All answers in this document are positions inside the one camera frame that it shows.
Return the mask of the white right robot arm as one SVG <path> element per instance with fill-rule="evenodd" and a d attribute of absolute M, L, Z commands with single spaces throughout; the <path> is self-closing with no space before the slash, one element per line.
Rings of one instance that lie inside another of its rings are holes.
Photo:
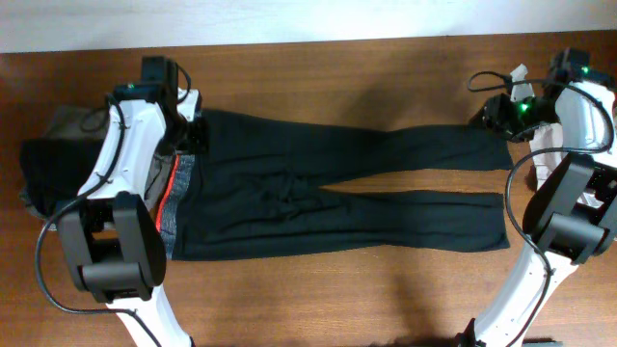
<path fill-rule="evenodd" d="M 550 295 L 616 237 L 616 131 L 611 108 L 616 81 L 590 66 L 589 53 L 566 48 L 550 62 L 533 92 L 525 66 L 502 75 L 495 96 L 470 119 L 511 143 L 529 142 L 535 131 L 560 124 L 560 145 L 525 156 L 562 159 L 512 225 L 524 245 L 496 298 L 457 334 L 457 346 L 524 346 L 525 335 Z"/>

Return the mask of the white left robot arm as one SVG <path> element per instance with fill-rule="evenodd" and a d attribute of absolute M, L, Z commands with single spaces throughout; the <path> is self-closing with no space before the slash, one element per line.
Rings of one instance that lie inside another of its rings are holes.
<path fill-rule="evenodd" d="M 191 346 L 164 290 L 166 249 L 145 196 L 157 149 L 186 135 L 201 96 L 125 85 L 108 104 L 93 171 L 56 222 L 71 279 L 100 303 L 99 313 L 119 317 L 136 345 Z"/>

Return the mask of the black leggings with red waistband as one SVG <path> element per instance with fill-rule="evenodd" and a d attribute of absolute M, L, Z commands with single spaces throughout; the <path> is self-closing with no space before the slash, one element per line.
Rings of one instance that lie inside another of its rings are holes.
<path fill-rule="evenodd" d="M 395 131 L 204 110 L 203 144 L 174 163 L 158 226 L 168 258 L 319 254 L 374 246 L 460 253 L 505 249 L 496 193 L 343 194 L 374 174 L 512 167 L 507 145 L 466 125 Z"/>

